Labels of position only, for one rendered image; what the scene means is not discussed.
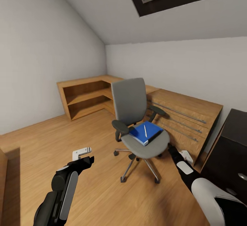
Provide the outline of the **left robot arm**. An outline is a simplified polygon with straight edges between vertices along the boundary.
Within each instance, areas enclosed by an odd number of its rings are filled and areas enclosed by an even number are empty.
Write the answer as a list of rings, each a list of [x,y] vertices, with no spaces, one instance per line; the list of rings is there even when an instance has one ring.
[[[72,162],[56,171],[51,188],[44,202],[38,207],[33,226],[64,226],[66,224],[71,203],[73,201],[79,174],[92,166],[93,157],[81,158],[81,155],[91,153],[86,147],[72,152]]]

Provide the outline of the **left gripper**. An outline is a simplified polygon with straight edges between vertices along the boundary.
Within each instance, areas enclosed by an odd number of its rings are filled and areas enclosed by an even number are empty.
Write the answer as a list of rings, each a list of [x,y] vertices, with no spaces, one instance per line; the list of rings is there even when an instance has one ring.
[[[92,166],[92,163],[94,163],[94,156],[91,158],[89,156],[85,158],[81,158],[79,160],[69,162],[67,165],[75,164],[75,163],[80,166],[82,172],[83,170],[88,169]]]

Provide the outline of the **swivel chair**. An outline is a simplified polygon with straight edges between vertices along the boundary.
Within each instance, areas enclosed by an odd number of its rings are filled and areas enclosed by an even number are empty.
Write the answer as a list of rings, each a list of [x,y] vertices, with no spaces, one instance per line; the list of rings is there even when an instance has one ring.
[[[166,130],[157,124],[154,124],[163,129],[163,131],[156,136],[147,145],[143,145],[134,139],[129,133],[136,127],[143,124],[143,118],[147,111],[147,99],[145,82],[143,78],[132,78],[111,83],[111,90],[113,95],[114,110],[116,120],[113,120],[112,126],[116,129],[115,139],[117,142],[123,142],[127,149],[114,149],[114,155],[117,151],[131,151],[128,157],[131,159],[127,170],[120,178],[121,183],[125,182],[125,176],[130,169],[133,161],[139,161],[142,158],[149,169],[155,176],[155,183],[159,184],[160,179],[149,165],[146,159],[154,158],[155,156],[162,156],[162,153],[168,147],[170,142],[169,135]],[[159,107],[151,105],[150,109],[153,111],[149,122],[152,123],[156,114],[165,116],[166,113]]]

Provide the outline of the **folder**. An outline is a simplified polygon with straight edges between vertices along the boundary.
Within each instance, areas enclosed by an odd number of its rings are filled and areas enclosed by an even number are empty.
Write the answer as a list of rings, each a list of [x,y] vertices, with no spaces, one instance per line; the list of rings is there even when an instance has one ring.
[[[147,136],[145,135],[145,130]],[[138,142],[142,143],[144,146],[152,141],[156,136],[158,136],[163,131],[162,128],[150,123],[149,121],[144,122],[140,126],[136,127],[130,131],[130,135],[136,139]]]

